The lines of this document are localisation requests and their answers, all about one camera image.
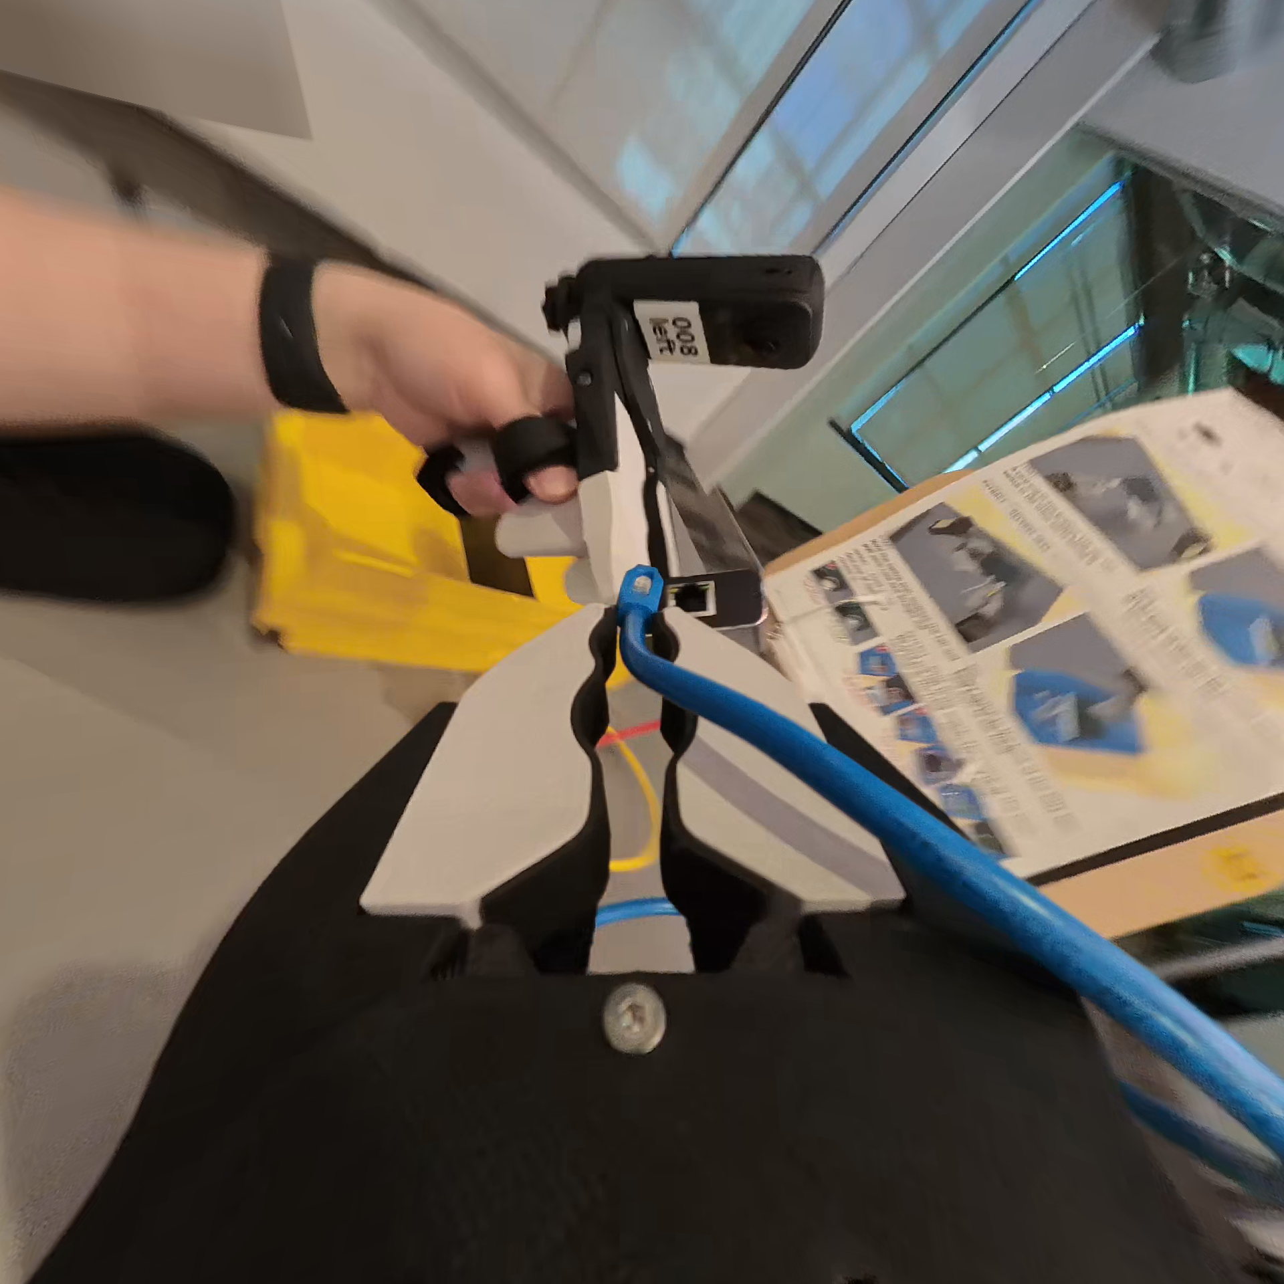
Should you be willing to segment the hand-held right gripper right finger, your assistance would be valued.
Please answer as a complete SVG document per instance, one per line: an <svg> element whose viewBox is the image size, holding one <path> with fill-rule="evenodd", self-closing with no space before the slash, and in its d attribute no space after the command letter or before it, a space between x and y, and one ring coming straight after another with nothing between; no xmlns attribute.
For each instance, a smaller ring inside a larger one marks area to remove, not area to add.
<svg viewBox="0 0 1284 1284"><path fill-rule="evenodd" d="M757 923L899 907L880 842L764 752L662 700L670 751L661 878L697 970L730 966Z"/></svg>

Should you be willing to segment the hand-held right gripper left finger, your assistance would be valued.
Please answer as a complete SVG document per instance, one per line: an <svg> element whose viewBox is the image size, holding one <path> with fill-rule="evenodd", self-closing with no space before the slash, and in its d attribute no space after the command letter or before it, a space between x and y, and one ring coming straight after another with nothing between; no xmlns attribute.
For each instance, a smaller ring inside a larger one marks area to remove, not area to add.
<svg viewBox="0 0 1284 1284"><path fill-rule="evenodd" d="M514 933L550 973L585 973L609 882L598 744L613 609L591 605L510 653L448 712L361 892L376 918Z"/></svg>

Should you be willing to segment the person's left forearm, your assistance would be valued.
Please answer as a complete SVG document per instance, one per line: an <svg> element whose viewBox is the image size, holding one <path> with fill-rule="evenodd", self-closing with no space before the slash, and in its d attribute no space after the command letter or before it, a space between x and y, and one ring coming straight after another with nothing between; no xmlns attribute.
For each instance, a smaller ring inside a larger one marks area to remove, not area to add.
<svg viewBox="0 0 1284 1284"><path fill-rule="evenodd" d="M272 412L258 305L266 253L4 189L2 418L249 419Z"/></svg>

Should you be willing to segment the instruction sign board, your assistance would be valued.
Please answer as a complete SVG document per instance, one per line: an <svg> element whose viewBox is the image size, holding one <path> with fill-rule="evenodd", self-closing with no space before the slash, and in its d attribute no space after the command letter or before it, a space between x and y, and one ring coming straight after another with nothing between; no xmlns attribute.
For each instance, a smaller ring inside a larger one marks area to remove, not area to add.
<svg viewBox="0 0 1284 1284"><path fill-rule="evenodd" d="M1108 938L1282 892L1282 418L1104 416L771 563L787 674Z"/></svg>

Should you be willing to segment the black smartwatch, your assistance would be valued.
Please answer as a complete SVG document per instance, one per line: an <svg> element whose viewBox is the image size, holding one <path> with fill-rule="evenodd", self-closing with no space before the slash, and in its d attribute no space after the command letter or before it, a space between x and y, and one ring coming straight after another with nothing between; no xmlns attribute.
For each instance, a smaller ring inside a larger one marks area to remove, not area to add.
<svg viewBox="0 0 1284 1284"><path fill-rule="evenodd" d="M319 264L270 254L258 296L265 381L282 410L343 416L348 407L324 365L313 308Z"/></svg>

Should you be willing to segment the black ethernet splitter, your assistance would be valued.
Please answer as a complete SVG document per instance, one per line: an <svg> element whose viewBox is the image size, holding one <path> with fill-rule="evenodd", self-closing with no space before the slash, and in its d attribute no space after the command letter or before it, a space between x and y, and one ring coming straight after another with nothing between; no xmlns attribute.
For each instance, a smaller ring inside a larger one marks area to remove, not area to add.
<svg viewBox="0 0 1284 1284"><path fill-rule="evenodd" d="M685 448L658 446L656 503L664 537L665 603L730 634L765 617L763 566L718 490L704 490Z"/></svg>

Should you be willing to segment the person's left hand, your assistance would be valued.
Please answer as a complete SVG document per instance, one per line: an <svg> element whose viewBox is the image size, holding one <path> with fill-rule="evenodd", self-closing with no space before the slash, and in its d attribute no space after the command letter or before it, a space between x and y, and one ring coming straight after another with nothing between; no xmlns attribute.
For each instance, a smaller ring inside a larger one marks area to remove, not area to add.
<svg viewBox="0 0 1284 1284"><path fill-rule="evenodd" d="M570 422L566 373L450 299L348 265L312 282L319 357L347 410L427 454L490 443L519 420Z"/></svg>

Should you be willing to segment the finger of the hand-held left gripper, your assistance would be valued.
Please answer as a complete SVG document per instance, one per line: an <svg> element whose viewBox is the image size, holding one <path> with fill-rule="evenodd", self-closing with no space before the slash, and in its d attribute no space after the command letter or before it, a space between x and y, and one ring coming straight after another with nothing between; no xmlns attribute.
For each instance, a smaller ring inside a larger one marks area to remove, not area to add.
<svg viewBox="0 0 1284 1284"><path fill-rule="evenodd" d="M581 480L581 554L565 575L570 602L578 606L617 602L626 574L638 566L660 569L668 555L666 519L652 517L657 476L623 402L614 402L618 462Z"/></svg>

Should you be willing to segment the yellow plastic bin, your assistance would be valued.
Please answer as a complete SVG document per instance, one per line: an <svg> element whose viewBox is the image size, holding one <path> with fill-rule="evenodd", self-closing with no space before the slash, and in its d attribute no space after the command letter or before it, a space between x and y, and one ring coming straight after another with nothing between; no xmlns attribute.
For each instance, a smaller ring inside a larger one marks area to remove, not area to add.
<svg viewBox="0 0 1284 1284"><path fill-rule="evenodd" d="M252 622L293 654L479 674L570 618L571 561L531 593L474 582L460 522L417 486L420 450L377 415L276 414L252 523Z"/></svg>

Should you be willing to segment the black wrist rest pad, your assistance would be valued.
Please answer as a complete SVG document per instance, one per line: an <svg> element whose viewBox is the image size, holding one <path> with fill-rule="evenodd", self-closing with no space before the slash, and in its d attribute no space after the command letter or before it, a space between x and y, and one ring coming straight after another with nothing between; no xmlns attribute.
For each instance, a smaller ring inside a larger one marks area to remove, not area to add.
<svg viewBox="0 0 1284 1284"><path fill-rule="evenodd" d="M238 503L203 455L139 426L22 432L2 443L2 591L147 606L217 585Z"/></svg>

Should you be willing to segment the large paned window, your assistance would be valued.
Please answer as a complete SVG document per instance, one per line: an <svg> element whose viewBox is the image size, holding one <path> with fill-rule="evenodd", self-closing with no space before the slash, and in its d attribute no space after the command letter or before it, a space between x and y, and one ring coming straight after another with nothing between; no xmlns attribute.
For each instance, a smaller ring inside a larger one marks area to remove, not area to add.
<svg viewBox="0 0 1284 1284"><path fill-rule="evenodd" d="M1031 3L625 3L609 169L678 253L816 246Z"/></svg>

